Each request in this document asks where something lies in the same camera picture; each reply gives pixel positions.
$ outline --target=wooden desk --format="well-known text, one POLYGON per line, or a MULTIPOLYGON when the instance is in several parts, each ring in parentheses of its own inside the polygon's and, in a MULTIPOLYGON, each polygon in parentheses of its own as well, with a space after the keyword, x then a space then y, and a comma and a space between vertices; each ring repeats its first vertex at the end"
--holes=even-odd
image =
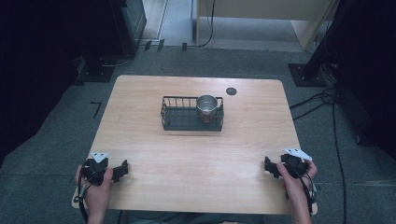
MULTIPOLYGON (((306 50, 319 26, 334 10, 336 2, 336 0, 216 0, 214 16, 291 21, 301 48, 306 50)), ((212 4, 213 0, 196 0, 197 46, 200 45, 199 19, 211 16, 212 4)))
POLYGON ((299 142, 278 80, 121 76, 92 151, 109 152, 110 167, 130 164, 111 209, 287 214, 281 180, 262 162, 279 161, 284 147, 299 142), (163 96, 204 94, 224 98, 221 132, 163 130, 163 96))

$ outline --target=black wire basket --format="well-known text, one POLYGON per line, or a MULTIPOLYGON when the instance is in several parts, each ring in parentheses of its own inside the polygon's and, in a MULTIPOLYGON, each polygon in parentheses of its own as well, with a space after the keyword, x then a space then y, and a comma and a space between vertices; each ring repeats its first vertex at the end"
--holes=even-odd
POLYGON ((198 97, 164 96, 161 108, 163 129, 166 131, 215 131, 220 132, 224 118, 223 98, 216 97, 218 107, 211 116, 200 115, 198 97))

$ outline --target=human hand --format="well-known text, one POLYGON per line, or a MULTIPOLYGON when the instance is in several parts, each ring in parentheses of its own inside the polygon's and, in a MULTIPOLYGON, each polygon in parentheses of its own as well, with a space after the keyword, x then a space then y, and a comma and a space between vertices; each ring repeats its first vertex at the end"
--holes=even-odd
MULTIPOLYGON (((317 166, 312 161, 305 162, 308 164, 308 170, 306 173, 309 175, 309 177, 311 177, 311 179, 314 179, 318 172, 317 166)), ((281 162, 276 164, 276 168, 282 175, 285 182, 285 189, 289 196, 288 205, 292 216, 292 222, 311 223, 308 202, 306 200, 301 181, 299 179, 293 178, 281 162)), ((311 183, 307 175, 303 177, 303 181, 308 189, 310 189, 311 183)))
MULTIPOLYGON (((76 183, 81 170, 81 165, 77 168, 76 183)), ((101 186, 91 185, 84 178, 81 178, 81 187, 85 184, 87 189, 84 194, 85 203, 89 209, 88 223, 105 223, 106 211, 110 201, 110 183, 113 178, 113 168, 107 168, 101 186)))

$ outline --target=metal cup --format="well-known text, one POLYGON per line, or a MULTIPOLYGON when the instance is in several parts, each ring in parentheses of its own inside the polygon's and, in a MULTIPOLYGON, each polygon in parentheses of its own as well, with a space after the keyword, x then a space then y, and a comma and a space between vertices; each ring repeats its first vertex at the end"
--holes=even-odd
POLYGON ((210 122, 210 118, 216 114, 218 99, 211 95, 202 95, 197 99, 198 114, 204 123, 210 122))

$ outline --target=carpeted floor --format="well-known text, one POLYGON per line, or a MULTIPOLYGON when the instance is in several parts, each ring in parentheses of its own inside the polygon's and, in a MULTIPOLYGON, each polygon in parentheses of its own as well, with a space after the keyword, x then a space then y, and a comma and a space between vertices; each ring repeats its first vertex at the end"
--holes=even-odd
MULTIPOLYGON (((119 75, 279 79, 289 104, 294 105, 324 90, 297 88, 292 81, 288 63, 306 63, 310 57, 310 53, 237 49, 140 49, 130 63, 115 69, 109 83, 70 87, 39 133, 6 157, 0 171, 0 223, 83 223, 79 211, 71 206, 75 187, 69 180, 90 151, 119 75), (97 104, 92 102, 102 103, 95 118, 97 104)), ((320 103, 317 100, 293 109, 292 115, 320 103)), ((332 107, 325 105, 295 121, 300 145, 319 169, 314 223, 342 223, 344 211, 346 223, 396 223, 396 161, 376 147, 356 145, 343 107, 336 105, 334 112, 346 179, 346 210, 332 107)), ((116 223, 117 216, 118 211, 110 211, 107 223, 116 223)), ((264 216, 264 220, 290 222, 287 216, 264 216)))

